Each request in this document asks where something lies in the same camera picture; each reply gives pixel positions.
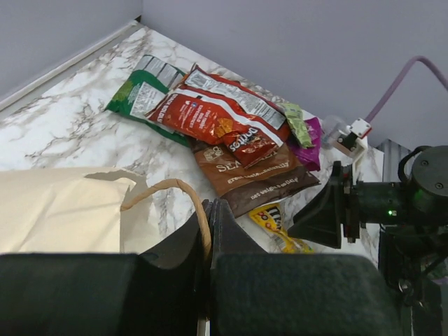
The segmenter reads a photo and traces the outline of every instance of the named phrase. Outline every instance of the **green snack bag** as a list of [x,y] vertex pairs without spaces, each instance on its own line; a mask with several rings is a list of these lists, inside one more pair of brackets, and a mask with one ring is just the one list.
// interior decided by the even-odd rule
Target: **green snack bag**
[[311,137],[308,134],[307,124],[303,120],[303,112],[297,104],[280,103],[277,104],[283,109],[291,131],[303,148],[313,148]]
[[107,104],[106,110],[145,123],[162,136],[188,147],[182,134],[145,117],[184,76],[185,73],[176,67],[152,55],[144,55]]

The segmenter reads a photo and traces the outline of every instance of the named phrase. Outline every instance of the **rope handle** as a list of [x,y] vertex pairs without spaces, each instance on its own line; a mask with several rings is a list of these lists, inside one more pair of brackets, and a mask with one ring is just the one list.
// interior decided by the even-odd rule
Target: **rope handle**
[[178,180],[177,178],[168,178],[159,183],[156,183],[152,187],[149,187],[141,194],[134,197],[134,199],[131,200],[128,204],[122,204],[122,206],[120,207],[120,211],[129,210],[135,204],[146,199],[157,191],[166,190],[169,188],[179,188],[183,192],[187,193],[188,196],[190,196],[190,199],[195,206],[197,220],[199,222],[199,229],[201,230],[202,245],[204,247],[204,259],[208,260],[211,250],[211,233],[209,223],[207,222],[207,215],[205,214],[204,208],[202,207],[201,199],[199,198],[199,196],[197,196],[195,190],[182,180]]

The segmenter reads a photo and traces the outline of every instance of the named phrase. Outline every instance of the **purple snack bag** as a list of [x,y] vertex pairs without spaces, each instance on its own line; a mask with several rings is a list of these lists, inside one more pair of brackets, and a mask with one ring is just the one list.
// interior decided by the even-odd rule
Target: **purple snack bag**
[[292,150],[299,161],[308,168],[309,171],[321,170],[321,162],[319,161],[319,151],[321,149],[321,124],[319,118],[314,117],[305,121],[307,124],[308,134],[313,143],[313,148],[301,148],[294,136],[288,139],[288,147]]

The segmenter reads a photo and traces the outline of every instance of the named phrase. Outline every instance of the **doritos bag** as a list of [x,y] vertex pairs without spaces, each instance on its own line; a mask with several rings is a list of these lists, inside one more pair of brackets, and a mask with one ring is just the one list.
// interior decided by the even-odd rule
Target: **doritos bag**
[[146,117],[208,144],[225,144],[244,168],[280,148],[290,134],[275,104],[198,66]]

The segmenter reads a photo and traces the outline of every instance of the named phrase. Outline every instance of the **yellow candy bag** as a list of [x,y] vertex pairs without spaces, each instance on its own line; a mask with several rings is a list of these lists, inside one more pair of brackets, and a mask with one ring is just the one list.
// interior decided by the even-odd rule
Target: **yellow candy bag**
[[260,227],[271,232],[274,241],[283,253],[313,253],[301,239],[288,237],[283,227],[283,211],[279,203],[260,206],[249,212],[249,217]]

